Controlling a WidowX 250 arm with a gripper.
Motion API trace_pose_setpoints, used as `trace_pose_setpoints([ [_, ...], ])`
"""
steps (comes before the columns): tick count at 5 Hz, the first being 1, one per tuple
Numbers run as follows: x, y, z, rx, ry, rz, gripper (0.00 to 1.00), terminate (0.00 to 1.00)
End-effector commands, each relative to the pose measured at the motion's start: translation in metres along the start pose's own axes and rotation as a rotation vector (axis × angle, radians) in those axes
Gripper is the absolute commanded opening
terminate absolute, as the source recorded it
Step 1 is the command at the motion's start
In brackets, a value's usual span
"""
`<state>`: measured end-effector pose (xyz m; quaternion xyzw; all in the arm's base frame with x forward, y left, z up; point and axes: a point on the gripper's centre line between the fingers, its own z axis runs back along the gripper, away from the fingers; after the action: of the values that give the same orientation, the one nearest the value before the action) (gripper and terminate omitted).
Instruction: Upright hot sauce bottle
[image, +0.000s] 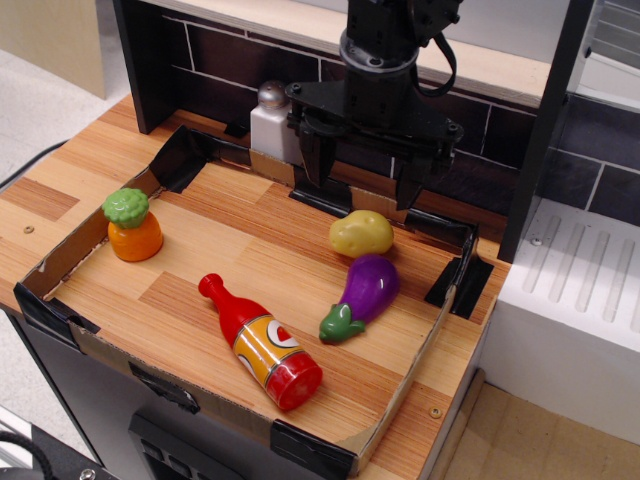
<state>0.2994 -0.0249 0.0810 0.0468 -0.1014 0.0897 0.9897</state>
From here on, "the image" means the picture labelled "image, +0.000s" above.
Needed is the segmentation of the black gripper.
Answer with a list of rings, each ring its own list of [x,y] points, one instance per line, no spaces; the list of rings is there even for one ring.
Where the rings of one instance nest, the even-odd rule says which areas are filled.
[[[419,88],[414,66],[397,74],[349,68],[343,80],[294,82],[286,94],[309,181],[324,185],[338,141],[382,150],[406,160],[396,183],[398,210],[410,209],[429,177],[450,168],[463,135],[427,103],[439,93]]]

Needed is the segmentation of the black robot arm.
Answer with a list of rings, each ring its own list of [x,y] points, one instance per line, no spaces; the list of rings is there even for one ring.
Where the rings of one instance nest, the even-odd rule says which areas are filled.
[[[420,86],[417,58],[436,44],[450,69],[455,54],[443,32],[459,21],[457,1],[351,1],[339,53],[344,79],[291,83],[288,126],[295,131],[308,180],[329,178],[340,142],[381,151],[401,167],[395,198],[409,209],[430,176],[448,169],[463,128],[429,99],[448,93],[455,80]]]

